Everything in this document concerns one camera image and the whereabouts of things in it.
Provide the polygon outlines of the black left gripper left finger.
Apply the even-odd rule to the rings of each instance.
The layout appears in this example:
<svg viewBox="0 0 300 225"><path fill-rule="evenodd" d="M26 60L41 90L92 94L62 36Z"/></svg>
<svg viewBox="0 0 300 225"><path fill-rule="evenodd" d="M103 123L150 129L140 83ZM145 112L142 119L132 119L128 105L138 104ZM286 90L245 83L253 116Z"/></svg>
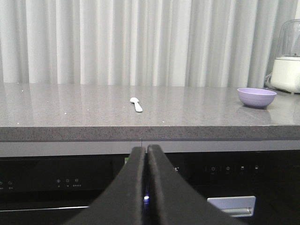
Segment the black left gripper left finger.
<svg viewBox="0 0 300 225"><path fill-rule="evenodd" d="M142 225L145 148L134 147L109 187L66 225Z"/></svg>

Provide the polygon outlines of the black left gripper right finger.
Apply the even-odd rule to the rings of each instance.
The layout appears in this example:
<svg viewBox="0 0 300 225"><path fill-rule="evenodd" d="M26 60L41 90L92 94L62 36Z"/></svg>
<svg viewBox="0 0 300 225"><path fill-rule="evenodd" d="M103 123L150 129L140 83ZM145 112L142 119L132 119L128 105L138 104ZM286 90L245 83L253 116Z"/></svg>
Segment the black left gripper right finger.
<svg viewBox="0 0 300 225"><path fill-rule="evenodd" d="M197 193L175 171L159 145L147 147L150 208L156 225L241 225Z"/></svg>

